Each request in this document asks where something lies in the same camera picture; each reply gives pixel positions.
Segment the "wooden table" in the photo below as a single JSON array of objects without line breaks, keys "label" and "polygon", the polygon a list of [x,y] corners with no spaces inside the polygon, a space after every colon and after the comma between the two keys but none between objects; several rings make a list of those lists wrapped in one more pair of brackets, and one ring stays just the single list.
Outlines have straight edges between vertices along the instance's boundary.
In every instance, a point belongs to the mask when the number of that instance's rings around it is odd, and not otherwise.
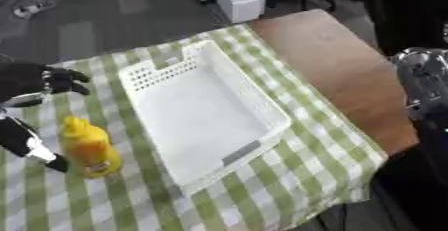
[{"label": "wooden table", "polygon": [[417,143],[393,66],[324,11],[252,28],[389,155]]}]

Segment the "gray carpet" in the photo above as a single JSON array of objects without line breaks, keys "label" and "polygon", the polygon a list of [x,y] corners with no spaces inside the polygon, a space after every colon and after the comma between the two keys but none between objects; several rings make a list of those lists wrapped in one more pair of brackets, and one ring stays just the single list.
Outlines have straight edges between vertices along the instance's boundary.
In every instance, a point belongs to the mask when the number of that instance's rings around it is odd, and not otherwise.
[{"label": "gray carpet", "polygon": [[56,8],[23,20],[11,9],[29,0],[0,0],[0,53],[48,64],[160,44],[230,25],[215,3],[198,0],[55,1]]},{"label": "gray carpet", "polygon": [[[0,0],[0,53],[17,60],[56,63],[102,53],[149,46],[230,25],[218,6],[198,0],[54,0],[56,8],[29,20],[12,15],[11,9],[29,0]],[[337,0],[333,14],[361,39],[375,46],[373,27],[362,5],[350,0]],[[322,7],[316,2],[314,7]],[[277,17],[300,11],[297,3],[282,3],[267,9],[263,18]],[[349,206],[346,231],[413,231],[409,222],[386,199],[394,221],[378,195],[367,203]],[[338,230],[338,207],[323,214],[330,230]],[[297,231],[320,231],[313,220]]]}]

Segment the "yellow mustard bottle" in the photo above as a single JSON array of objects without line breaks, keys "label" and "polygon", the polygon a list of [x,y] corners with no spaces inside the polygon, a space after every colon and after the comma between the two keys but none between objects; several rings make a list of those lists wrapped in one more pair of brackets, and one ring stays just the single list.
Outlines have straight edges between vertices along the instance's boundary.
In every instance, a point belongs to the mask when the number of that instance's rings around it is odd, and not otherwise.
[{"label": "yellow mustard bottle", "polygon": [[68,115],[64,118],[62,133],[66,152],[85,177],[102,177],[121,167],[121,157],[103,129],[85,119]]}]

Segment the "green checkered tablecloth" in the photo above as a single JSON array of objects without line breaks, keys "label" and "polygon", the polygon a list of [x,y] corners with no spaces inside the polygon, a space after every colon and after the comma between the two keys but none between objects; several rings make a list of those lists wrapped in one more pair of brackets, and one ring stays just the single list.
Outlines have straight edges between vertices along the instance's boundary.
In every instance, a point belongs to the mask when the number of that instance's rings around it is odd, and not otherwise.
[{"label": "green checkered tablecloth", "polygon": [[[185,197],[154,152],[117,73],[149,58],[163,68],[172,63],[158,56],[203,39],[215,40],[293,125],[273,150]],[[36,127],[54,152],[63,151],[63,117],[88,118],[109,132],[123,168],[107,178],[83,179],[1,150],[0,230],[281,230],[332,205],[368,199],[368,183],[386,160],[378,145],[244,25],[63,66],[92,76],[91,96],[53,96],[10,113]]]}]

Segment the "robotic arm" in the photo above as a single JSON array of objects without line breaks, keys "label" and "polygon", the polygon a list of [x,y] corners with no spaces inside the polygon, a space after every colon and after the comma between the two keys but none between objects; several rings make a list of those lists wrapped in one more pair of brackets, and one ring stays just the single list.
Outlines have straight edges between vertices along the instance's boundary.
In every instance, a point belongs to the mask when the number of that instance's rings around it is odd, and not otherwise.
[{"label": "robotic arm", "polygon": [[448,186],[448,51],[407,49],[391,58],[420,149]]},{"label": "robotic arm", "polygon": [[52,153],[37,133],[23,121],[8,116],[6,108],[22,108],[41,104],[50,94],[89,90],[78,82],[87,83],[82,73],[33,63],[0,62],[0,146],[19,157],[34,158],[47,167],[66,172],[68,162]]}]

